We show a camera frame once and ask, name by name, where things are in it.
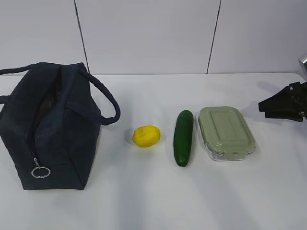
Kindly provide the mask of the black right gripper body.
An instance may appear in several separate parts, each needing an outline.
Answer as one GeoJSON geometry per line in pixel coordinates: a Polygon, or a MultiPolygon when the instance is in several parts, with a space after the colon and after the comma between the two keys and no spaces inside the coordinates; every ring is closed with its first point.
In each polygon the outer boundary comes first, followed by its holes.
{"type": "Polygon", "coordinates": [[[290,119],[303,122],[303,118],[307,118],[307,83],[291,83],[289,90],[294,109],[294,115],[290,119]]]}

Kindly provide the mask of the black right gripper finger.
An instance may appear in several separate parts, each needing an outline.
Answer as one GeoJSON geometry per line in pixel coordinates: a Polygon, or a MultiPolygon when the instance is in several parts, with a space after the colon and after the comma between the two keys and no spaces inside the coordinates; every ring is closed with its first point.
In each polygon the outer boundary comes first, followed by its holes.
{"type": "Polygon", "coordinates": [[[291,83],[272,97],[259,102],[260,111],[295,111],[295,97],[300,94],[300,82],[291,83]]]}
{"type": "Polygon", "coordinates": [[[297,122],[303,121],[303,116],[300,114],[301,107],[295,103],[266,103],[264,105],[264,112],[265,117],[270,119],[286,119],[297,122]]]}

